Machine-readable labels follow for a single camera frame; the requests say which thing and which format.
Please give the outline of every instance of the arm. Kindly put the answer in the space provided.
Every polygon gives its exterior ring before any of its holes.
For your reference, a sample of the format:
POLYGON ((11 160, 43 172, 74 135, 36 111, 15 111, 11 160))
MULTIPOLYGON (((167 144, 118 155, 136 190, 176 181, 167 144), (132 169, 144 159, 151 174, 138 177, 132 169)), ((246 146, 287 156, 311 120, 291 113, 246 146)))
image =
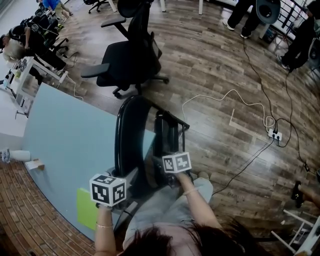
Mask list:
POLYGON ((182 172, 178 173, 176 176, 180 181, 184 192, 189 192, 186 194, 186 198, 195 222, 199 225, 222 229, 211 207, 207 204, 201 194, 195 190, 195 186, 190 178, 182 172))
POLYGON ((95 229, 94 256, 116 256, 116 240, 112 223, 111 209, 100 205, 95 229))
POLYGON ((320 209, 320 195, 316 194, 311 188, 299 185, 298 189, 303 193, 303 199, 313 202, 320 209))
POLYGON ((30 27, 25 27, 24 29, 25 32, 25 49, 29 49, 29 39, 30 39, 30 33, 31 33, 31 29, 30 27))

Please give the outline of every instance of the brick floor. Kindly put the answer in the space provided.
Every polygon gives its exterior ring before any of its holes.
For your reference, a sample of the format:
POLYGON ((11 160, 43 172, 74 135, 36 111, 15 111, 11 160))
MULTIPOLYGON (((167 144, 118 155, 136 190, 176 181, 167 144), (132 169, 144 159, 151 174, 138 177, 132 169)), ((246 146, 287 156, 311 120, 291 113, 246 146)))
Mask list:
POLYGON ((14 255, 90 256, 95 252, 93 241, 55 210, 20 162, 0 163, 0 230, 14 246, 14 255))

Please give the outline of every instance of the light blue table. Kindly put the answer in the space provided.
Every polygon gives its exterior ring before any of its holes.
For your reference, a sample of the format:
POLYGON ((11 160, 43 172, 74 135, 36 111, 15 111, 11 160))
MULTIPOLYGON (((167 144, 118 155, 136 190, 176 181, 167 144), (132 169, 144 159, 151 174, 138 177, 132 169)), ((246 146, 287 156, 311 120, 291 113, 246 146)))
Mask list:
MULTIPOLYGON (((116 121, 116 116, 43 84, 24 132, 23 150, 45 165, 44 171, 29 174, 57 211, 91 240, 94 231, 77 221, 77 189, 89 191, 90 178, 115 166, 116 121)), ((144 157, 154 137, 145 131, 144 157)), ((119 215, 112 217, 115 224, 119 215)))

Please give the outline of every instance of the chair armrest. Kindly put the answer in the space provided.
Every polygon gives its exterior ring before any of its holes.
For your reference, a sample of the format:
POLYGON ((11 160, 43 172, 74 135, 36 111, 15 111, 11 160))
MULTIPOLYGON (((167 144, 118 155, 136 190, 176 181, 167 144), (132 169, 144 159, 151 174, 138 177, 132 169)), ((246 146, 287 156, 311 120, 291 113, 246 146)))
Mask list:
POLYGON ((108 69, 110 67, 109 63, 95 65, 95 66, 89 66, 86 69, 82 70, 81 77, 82 78, 95 78, 100 75, 103 75, 108 72, 108 69))
POLYGON ((125 17, 117 15, 116 17, 111 17, 108 20, 106 20, 104 23, 102 23, 101 28, 109 27, 115 24, 125 23, 126 21, 127 19, 125 17))

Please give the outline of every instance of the white cable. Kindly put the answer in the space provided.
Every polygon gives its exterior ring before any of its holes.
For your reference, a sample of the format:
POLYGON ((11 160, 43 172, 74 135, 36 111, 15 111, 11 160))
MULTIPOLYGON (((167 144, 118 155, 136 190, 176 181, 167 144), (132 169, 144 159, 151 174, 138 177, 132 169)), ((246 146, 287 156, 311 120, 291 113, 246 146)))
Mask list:
POLYGON ((81 96, 76 96, 76 86, 77 86, 76 82, 73 81, 73 80, 68 76, 68 74, 66 74, 66 76, 74 83, 73 96, 76 97, 76 98, 81 99, 82 101, 84 101, 84 98, 82 98, 81 96))
POLYGON ((239 94, 235 89, 232 89, 232 90, 228 91, 221 99, 199 94, 199 95, 194 96, 194 97, 192 97, 191 99, 187 100, 185 103, 182 104, 182 113, 183 113, 183 118, 184 118, 184 120, 187 121, 187 120, 186 120, 186 115, 185 115, 185 112, 184 112, 184 106, 185 106, 185 104, 187 104, 189 101, 191 101, 191 100, 193 100, 193 99, 195 99, 195 98, 197 98, 197 97, 205 97, 205 98, 209 98, 209 99, 212 99, 212 100, 215 100, 215 101, 220 102, 220 101, 223 101, 224 98, 225 98, 230 92, 232 92, 232 91, 236 92, 236 93, 238 94, 238 96, 240 97, 240 99, 242 100, 242 102, 243 102, 244 104, 246 104, 247 106, 260 105, 260 106, 262 107, 262 110, 263 110, 263 125, 264 125, 264 127, 265 127, 266 132, 268 133, 268 128, 269 128, 269 127, 273 127, 273 126, 275 125, 275 123, 276 123, 276 122, 275 122, 275 119, 274 119, 272 116, 269 116, 269 115, 266 116, 266 115, 265 115, 265 107, 264 107, 261 103, 252 103, 252 104, 246 103, 246 102, 244 101, 244 99, 240 96, 240 94, 239 94), (273 120, 273 124, 268 125, 268 118, 270 118, 270 119, 273 120))

